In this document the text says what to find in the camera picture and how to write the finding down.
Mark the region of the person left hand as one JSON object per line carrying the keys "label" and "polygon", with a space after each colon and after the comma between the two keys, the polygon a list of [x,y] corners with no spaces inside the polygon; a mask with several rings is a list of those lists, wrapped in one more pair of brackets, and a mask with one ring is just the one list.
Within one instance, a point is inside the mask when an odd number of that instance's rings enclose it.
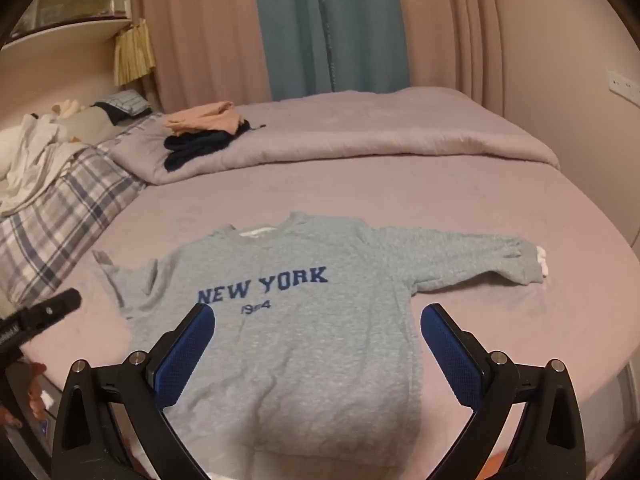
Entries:
{"label": "person left hand", "polygon": [[[32,416],[38,422],[46,420],[46,404],[42,400],[42,388],[39,377],[44,374],[47,367],[42,363],[29,363],[30,382],[27,387],[27,399]],[[12,426],[17,429],[23,427],[22,423],[5,407],[0,408],[0,419],[2,426]]]}

